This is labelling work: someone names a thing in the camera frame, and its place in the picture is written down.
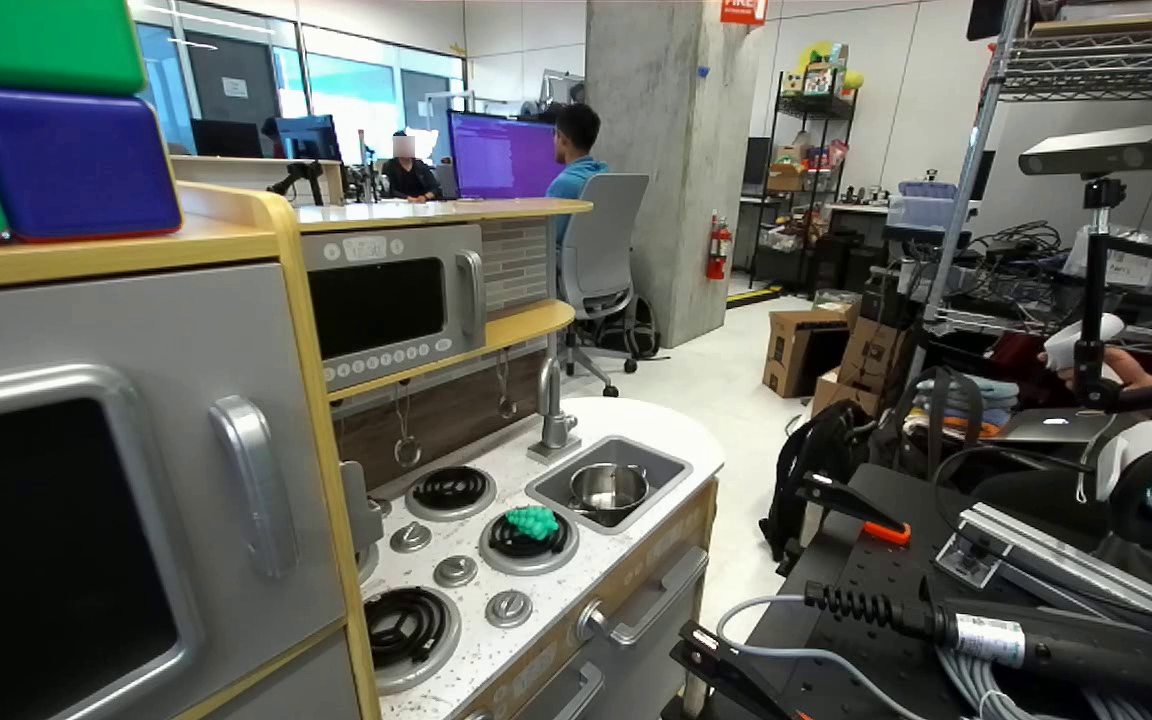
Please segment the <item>small steel pot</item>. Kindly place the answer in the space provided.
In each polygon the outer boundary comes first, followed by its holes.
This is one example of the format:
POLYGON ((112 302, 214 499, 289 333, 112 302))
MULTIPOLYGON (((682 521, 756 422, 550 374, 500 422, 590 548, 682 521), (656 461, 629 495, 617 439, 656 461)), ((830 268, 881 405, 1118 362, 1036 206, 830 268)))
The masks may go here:
POLYGON ((574 492, 590 515, 629 515, 648 495, 648 474, 636 463, 586 463, 574 477, 574 492))

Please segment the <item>toy kitchen stove counter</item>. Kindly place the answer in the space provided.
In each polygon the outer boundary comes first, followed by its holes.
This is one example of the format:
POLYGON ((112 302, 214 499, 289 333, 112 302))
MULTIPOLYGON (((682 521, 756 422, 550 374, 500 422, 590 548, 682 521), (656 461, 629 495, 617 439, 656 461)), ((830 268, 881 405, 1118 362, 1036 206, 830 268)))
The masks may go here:
POLYGON ((379 536, 359 559, 366 603, 388 590, 441 590, 460 611, 453 660, 418 689, 379 694, 379 720, 656 720, 682 694, 674 640, 702 618, 715 474, 696 422, 646 399, 574 399, 574 450, 537 461, 533 422, 493 432, 372 499, 379 536), (648 495, 590 515, 574 477, 636 463, 648 495), (493 499, 463 521, 412 515, 407 488, 436 468, 482 468, 493 499), (493 523, 523 503, 567 523, 560 552, 505 558, 493 523))

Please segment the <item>grey office chair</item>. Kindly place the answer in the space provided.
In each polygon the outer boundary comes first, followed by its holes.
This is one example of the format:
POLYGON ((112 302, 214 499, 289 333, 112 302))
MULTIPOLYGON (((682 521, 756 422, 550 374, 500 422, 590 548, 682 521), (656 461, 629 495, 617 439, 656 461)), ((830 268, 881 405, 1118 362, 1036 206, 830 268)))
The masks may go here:
POLYGON ((634 232, 642 221, 646 176, 600 171, 586 184, 590 212, 574 216, 560 240, 560 298, 577 313, 560 339, 560 367, 577 377, 590 367, 610 396, 617 384, 594 363, 586 339, 600 330, 624 350, 624 367, 662 354, 662 333, 642 315, 634 281, 634 232))

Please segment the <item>silver toy faucet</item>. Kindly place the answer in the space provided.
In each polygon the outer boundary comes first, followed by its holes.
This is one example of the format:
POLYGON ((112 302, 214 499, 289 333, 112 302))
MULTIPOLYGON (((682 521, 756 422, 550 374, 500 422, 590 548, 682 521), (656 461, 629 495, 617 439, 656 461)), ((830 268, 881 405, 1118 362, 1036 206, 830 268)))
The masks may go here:
POLYGON ((565 339, 550 339, 550 356, 539 363, 539 439, 533 443, 537 461, 555 461, 574 450, 577 422, 565 412, 565 339))

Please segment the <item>red fire extinguisher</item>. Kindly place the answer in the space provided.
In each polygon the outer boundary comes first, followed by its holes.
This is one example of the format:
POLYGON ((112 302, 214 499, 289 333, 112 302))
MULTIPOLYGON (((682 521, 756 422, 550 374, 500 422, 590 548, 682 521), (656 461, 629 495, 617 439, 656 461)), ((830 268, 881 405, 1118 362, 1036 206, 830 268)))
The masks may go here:
POLYGON ((729 275, 729 252, 734 252, 734 230, 729 230, 729 221, 711 216, 707 221, 707 250, 705 250, 705 281, 729 275))

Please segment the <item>black coil burner rear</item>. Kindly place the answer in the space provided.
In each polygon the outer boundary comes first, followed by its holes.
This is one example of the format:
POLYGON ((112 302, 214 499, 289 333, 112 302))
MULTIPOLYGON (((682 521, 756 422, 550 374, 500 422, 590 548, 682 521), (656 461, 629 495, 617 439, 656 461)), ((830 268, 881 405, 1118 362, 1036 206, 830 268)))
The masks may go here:
POLYGON ((493 477, 482 468, 424 474, 406 495, 407 513, 424 521, 463 521, 482 513, 490 499, 493 499, 493 477))

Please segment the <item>black coil burner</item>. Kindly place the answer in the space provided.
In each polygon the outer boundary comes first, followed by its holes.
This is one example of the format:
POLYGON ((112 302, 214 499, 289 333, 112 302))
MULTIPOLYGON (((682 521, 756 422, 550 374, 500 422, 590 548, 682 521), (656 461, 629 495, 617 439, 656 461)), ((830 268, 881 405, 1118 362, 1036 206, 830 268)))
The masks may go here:
POLYGON ((493 499, 493 477, 482 468, 424 474, 406 495, 407 513, 424 521, 463 521, 482 513, 490 499, 493 499))
POLYGON ((441 590, 388 590, 366 603, 379 694, 436 676, 460 640, 460 611, 441 590))

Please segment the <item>toy microwave oven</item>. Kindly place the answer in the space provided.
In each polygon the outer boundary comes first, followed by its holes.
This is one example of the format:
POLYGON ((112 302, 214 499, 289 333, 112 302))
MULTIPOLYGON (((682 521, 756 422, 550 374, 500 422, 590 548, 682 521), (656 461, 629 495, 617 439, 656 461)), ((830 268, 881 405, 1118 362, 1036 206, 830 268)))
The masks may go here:
POLYGON ((327 388, 484 346, 477 223, 308 236, 304 264, 327 388))

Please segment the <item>purple computer monitor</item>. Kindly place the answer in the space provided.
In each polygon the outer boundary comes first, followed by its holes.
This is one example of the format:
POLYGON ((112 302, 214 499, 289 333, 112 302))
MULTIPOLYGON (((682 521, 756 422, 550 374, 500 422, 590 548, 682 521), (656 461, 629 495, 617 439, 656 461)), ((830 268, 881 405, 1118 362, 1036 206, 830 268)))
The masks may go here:
POLYGON ((537 119, 453 111, 449 139, 456 194, 467 200, 545 198, 560 176, 552 130, 537 119))

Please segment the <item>cardboard box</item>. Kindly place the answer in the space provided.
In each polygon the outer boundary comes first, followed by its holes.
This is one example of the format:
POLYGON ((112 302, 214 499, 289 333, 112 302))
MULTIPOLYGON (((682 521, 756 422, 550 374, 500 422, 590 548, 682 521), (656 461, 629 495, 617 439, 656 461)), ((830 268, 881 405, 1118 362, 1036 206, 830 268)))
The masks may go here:
POLYGON ((844 362, 848 333, 844 313, 774 313, 766 384, 776 396, 808 396, 844 362))

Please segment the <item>person in blue shirt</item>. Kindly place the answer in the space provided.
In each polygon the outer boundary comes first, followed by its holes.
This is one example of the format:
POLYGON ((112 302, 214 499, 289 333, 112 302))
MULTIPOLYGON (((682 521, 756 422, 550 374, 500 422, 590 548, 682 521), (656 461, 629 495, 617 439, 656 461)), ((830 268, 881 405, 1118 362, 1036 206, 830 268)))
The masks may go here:
POLYGON ((594 176, 606 171, 606 163, 594 155, 600 136, 600 115, 590 103, 565 103, 555 111, 555 160, 560 176, 550 184, 552 198, 577 200, 594 176))

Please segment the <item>person in dark shirt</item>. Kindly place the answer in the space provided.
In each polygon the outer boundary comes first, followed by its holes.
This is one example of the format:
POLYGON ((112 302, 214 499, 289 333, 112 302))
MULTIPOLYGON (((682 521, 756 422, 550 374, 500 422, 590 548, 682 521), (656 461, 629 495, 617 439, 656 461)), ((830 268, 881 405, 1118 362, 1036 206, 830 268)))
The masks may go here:
POLYGON ((391 160, 386 160, 386 179, 391 198, 406 200, 441 200, 441 179, 432 168, 412 151, 407 131, 391 136, 391 160))

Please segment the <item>black orange clamp tool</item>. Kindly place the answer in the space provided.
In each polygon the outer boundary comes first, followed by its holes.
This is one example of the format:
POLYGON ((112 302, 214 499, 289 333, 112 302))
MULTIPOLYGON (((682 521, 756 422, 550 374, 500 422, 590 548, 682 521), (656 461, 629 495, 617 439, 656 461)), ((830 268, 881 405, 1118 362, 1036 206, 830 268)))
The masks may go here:
POLYGON ((800 495, 808 503, 821 503, 826 513, 844 513, 859 523, 864 542, 887 545, 887 548, 908 548, 913 545, 913 528, 904 521, 897 521, 894 513, 884 513, 875 499, 859 495, 857 488, 808 474, 800 486, 800 495))

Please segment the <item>black coil burner front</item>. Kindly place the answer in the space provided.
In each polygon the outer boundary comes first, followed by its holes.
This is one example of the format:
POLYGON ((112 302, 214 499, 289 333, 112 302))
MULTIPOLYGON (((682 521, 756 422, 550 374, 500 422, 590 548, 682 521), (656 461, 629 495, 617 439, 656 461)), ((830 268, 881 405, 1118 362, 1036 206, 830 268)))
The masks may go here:
POLYGON ((460 611, 441 590, 388 590, 366 603, 379 694, 436 676, 460 640, 460 611))

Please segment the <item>black storage shelf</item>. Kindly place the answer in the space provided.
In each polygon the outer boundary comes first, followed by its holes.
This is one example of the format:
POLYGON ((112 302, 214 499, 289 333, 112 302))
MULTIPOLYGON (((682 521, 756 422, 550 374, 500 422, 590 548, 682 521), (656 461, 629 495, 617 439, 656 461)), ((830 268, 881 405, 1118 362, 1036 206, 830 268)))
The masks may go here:
POLYGON ((751 275, 808 292, 830 236, 830 206, 853 144, 857 98, 835 66, 814 59, 776 79, 768 179, 756 216, 751 275))

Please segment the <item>grey toy oven door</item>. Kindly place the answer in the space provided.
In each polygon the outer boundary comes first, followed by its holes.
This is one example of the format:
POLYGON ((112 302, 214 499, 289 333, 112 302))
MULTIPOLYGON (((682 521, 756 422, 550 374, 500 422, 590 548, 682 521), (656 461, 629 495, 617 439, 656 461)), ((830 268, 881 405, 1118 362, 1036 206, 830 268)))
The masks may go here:
POLYGON ((164 720, 336 620, 274 264, 0 292, 0 720, 164 720))

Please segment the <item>purple toy block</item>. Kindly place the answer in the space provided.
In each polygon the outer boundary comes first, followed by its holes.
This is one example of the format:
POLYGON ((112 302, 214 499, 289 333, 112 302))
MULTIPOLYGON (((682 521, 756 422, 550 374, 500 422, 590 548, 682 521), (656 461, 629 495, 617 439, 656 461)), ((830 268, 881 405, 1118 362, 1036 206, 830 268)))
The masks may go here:
POLYGON ((138 98, 0 88, 0 206, 15 240, 182 230, 162 130, 138 98))

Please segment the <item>green toy block top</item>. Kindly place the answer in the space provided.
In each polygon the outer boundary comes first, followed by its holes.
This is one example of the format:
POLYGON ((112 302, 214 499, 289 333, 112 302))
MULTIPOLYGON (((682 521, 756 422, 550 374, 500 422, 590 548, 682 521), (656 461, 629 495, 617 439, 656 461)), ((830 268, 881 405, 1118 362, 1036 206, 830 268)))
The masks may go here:
POLYGON ((0 88, 131 98, 146 88, 124 0, 0 0, 0 88))

